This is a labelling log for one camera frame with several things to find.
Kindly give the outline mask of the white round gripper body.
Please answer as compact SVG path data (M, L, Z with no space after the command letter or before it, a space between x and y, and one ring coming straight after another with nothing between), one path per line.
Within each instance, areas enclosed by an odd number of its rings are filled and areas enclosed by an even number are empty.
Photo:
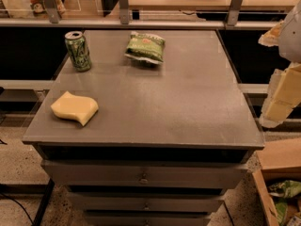
M301 62L301 1L287 14L278 38L279 54L291 62Z

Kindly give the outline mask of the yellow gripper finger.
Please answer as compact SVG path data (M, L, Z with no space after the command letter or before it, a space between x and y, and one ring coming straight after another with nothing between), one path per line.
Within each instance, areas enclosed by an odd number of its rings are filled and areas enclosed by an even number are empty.
M284 71L275 69L270 78L259 122L265 128L282 124L301 103L301 64L291 63Z
M283 22L280 21L270 30L262 34L258 40L258 43L260 45L267 46L267 47L278 46L278 39L279 39L282 25Z

